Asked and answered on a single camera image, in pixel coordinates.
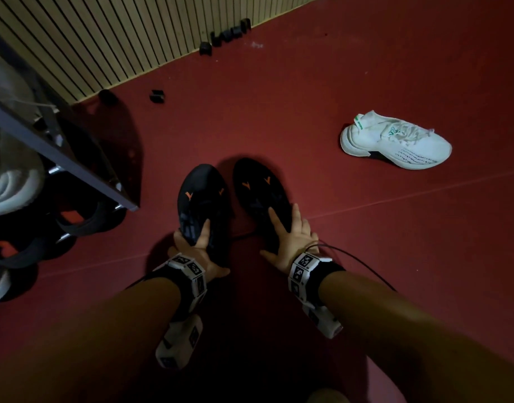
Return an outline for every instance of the metal rack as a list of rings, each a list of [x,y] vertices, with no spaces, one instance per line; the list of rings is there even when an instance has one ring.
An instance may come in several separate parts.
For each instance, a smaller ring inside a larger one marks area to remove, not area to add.
[[[63,170],[68,171],[108,198],[117,202],[119,205],[116,206],[116,210],[121,208],[132,211],[138,210],[138,205],[127,195],[110,162],[106,158],[104,151],[102,151],[98,141],[93,136],[87,133],[98,147],[101,161],[104,162],[109,177],[106,179],[94,173],[92,170],[82,165],[74,156],[72,147],[61,130],[51,107],[57,107],[60,114],[67,120],[72,121],[84,132],[87,132],[86,128],[81,125],[81,121],[79,121],[78,117],[72,112],[67,102],[1,37],[0,56],[24,78],[31,88],[35,103],[38,104],[37,108],[46,123],[47,130],[44,132],[35,130],[31,124],[28,124],[28,122],[5,107],[1,102],[0,128],[56,164],[52,169],[47,170],[49,175],[56,174]]]

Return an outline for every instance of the black cable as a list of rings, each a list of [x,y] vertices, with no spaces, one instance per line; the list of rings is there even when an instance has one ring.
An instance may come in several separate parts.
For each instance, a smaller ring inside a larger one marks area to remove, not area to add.
[[[389,284],[386,279],[384,277],[382,277],[381,275],[379,275],[376,271],[374,271],[372,268],[370,268],[367,264],[363,263],[360,259],[358,259],[358,257],[354,256],[354,255],[351,255],[348,251],[345,251],[345,250],[342,250],[342,249],[339,249],[338,247],[335,247],[335,246],[330,246],[329,244],[312,244],[311,246],[307,247],[306,251],[311,249],[312,247],[328,247],[330,249],[334,249],[334,250],[339,250],[341,253],[344,253],[346,254],[347,256],[350,256],[352,257],[354,260],[356,260],[357,262],[363,264],[365,267],[367,267],[376,277],[380,278],[382,280],[382,282],[384,284],[386,284],[389,288],[391,288],[393,291],[397,292],[397,290],[395,290],[395,287],[391,284]]]

